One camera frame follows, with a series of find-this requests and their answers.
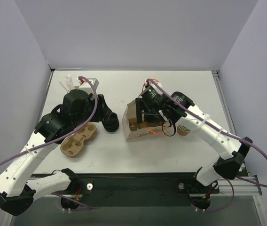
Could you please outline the printed paper takeout bag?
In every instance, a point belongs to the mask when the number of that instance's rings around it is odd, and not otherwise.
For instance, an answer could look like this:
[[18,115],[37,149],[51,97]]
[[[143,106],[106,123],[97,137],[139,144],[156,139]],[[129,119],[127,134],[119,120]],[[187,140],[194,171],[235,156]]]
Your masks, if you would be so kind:
[[156,120],[155,122],[147,122],[152,115],[144,110],[136,110],[135,99],[126,105],[123,117],[122,128],[126,142],[146,139],[146,137],[160,136],[167,137],[172,134],[172,125],[168,122]]

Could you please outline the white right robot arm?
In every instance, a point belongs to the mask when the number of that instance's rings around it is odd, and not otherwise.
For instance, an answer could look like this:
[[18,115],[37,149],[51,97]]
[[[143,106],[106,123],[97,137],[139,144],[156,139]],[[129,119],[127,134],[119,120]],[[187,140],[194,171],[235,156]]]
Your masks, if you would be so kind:
[[184,127],[217,152],[219,156],[213,163],[197,170],[191,181],[195,191],[202,192],[219,178],[236,177],[250,146],[225,136],[224,129],[203,113],[189,97],[178,91],[168,97],[148,86],[136,98],[135,105],[138,124],[147,122],[160,126],[167,124],[173,128]]

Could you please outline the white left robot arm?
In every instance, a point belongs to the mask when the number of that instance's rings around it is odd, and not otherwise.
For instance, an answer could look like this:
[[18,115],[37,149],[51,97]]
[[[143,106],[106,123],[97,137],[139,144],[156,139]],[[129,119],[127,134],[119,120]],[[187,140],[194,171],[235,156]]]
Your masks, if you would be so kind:
[[0,174],[0,208],[18,216],[45,195],[57,191],[72,194],[79,190],[79,178],[69,168],[36,181],[29,179],[65,137],[90,121],[101,122],[108,130],[118,118],[102,94],[94,96],[80,89],[71,90],[64,96],[62,104],[41,118],[20,156]]

